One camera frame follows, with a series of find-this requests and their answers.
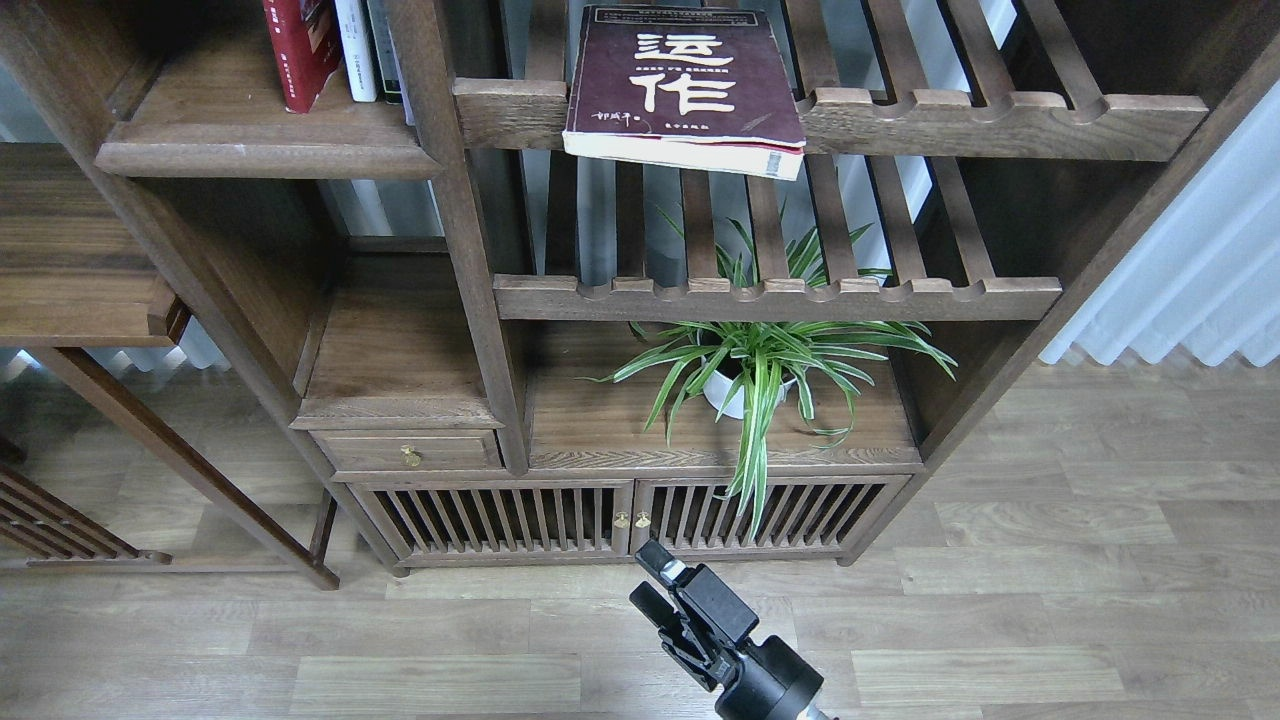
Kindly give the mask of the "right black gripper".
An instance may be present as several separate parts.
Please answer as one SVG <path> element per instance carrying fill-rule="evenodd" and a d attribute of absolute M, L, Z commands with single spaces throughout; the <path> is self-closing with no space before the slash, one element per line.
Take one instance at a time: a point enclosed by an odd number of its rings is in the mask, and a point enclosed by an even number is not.
<path fill-rule="evenodd" d="M 749 635 L 758 615 L 705 564 L 690 568 L 655 539 L 634 557 L 672 602 L 648 583 L 630 593 L 630 602 L 696 684 L 722 689 L 714 706 L 719 717 L 829 716 L 817 700 L 824 678 L 777 635 L 754 644 Z"/>

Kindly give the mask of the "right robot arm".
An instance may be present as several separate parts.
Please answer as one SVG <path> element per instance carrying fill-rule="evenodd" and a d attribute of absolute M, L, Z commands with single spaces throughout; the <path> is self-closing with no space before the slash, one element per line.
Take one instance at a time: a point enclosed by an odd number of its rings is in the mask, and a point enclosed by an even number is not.
<path fill-rule="evenodd" d="M 687 566 L 650 539 L 636 562 L 671 600 L 641 583 L 630 601 L 654 624 L 662 648 L 705 691 L 721 687 L 722 719 L 824 719 L 818 706 L 824 678 L 785 641 L 750 634 L 758 615 L 707 565 Z"/>

